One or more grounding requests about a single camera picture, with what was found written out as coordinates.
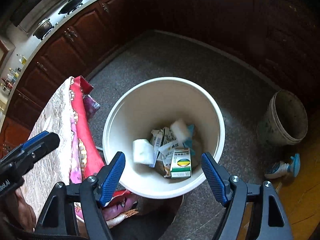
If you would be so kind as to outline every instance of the dirty bucket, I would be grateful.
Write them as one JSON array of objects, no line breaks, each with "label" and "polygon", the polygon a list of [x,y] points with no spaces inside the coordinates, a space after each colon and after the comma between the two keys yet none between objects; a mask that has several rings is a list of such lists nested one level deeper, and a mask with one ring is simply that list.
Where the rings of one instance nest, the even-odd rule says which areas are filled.
[{"label": "dirty bucket", "polygon": [[306,110],[299,98],[287,90],[274,94],[257,125],[258,140],[263,145],[294,145],[306,136],[307,131]]},{"label": "dirty bucket", "polygon": [[170,126],[182,118],[194,124],[202,141],[202,151],[218,162],[225,139],[221,111],[202,87],[175,77],[145,81],[126,92],[112,108],[103,131],[103,153],[110,163],[117,151],[126,164],[120,183],[143,197],[165,199],[185,194],[205,181],[201,165],[188,179],[165,179],[155,169],[133,162],[132,142],[151,138],[153,129]]}]

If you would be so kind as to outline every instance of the tile floor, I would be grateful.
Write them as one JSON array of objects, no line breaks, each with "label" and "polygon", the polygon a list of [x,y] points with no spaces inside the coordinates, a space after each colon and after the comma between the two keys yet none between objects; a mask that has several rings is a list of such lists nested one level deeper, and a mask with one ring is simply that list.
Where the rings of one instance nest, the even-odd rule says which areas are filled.
[{"label": "tile floor", "polygon": [[[262,183],[265,168],[281,158],[264,152],[256,125],[275,90],[230,59],[184,39],[150,32],[102,69],[90,83],[101,109],[90,122],[97,146],[102,146],[105,121],[116,101],[135,85],[156,77],[175,76],[206,89],[219,105],[225,122],[225,145],[219,164],[244,181]],[[160,239],[212,239],[223,208],[205,181],[185,196],[176,220]]]}]

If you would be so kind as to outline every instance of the black round object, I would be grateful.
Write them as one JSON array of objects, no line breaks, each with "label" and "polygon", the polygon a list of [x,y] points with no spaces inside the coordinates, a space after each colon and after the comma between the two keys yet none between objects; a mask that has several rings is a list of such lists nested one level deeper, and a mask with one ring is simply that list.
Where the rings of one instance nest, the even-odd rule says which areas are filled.
[{"label": "black round object", "polygon": [[83,0],[69,0],[59,11],[58,14],[66,14],[75,10]]}]

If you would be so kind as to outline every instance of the ornate metal handle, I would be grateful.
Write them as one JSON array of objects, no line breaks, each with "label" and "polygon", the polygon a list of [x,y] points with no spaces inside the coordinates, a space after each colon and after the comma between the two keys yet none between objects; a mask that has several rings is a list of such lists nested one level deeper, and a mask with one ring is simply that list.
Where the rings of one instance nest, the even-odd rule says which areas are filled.
[{"label": "ornate metal handle", "polygon": [[18,93],[18,96],[21,97],[22,99],[29,101],[29,98],[27,98],[25,95]]},{"label": "ornate metal handle", "polygon": [[102,4],[102,8],[103,8],[106,12],[109,12],[108,7],[107,7],[104,3]]},{"label": "ornate metal handle", "polygon": [[71,37],[71,35],[69,33],[67,33],[66,31],[64,32],[64,35],[67,39],[71,40],[72,42],[74,42],[73,38]]},{"label": "ornate metal handle", "polygon": [[74,38],[77,38],[77,37],[78,37],[78,35],[77,35],[74,31],[70,30],[69,28],[67,29],[67,31],[70,33],[70,35],[71,35],[72,37],[74,37]]},{"label": "ornate metal handle", "polygon": [[41,63],[37,62],[36,65],[37,65],[39,68],[41,68],[43,71],[47,72],[47,68],[46,68],[44,65],[42,65]]}]

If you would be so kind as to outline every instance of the metal screw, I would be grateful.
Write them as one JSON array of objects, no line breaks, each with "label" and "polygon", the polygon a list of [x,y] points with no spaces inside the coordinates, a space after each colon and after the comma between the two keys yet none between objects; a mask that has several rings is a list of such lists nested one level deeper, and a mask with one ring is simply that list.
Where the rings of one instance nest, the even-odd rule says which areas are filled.
[{"label": "metal screw", "polygon": [[231,176],[231,180],[233,182],[238,182],[240,180],[240,178],[238,176]]},{"label": "metal screw", "polygon": [[265,181],[264,183],[263,183],[266,187],[271,187],[272,186],[272,184],[271,184],[271,182],[270,181]]},{"label": "metal screw", "polygon": [[97,177],[93,176],[93,175],[88,177],[89,182],[94,182],[96,179],[97,179]]},{"label": "metal screw", "polygon": [[63,186],[63,182],[56,183],[56,188],[61,188]]}]

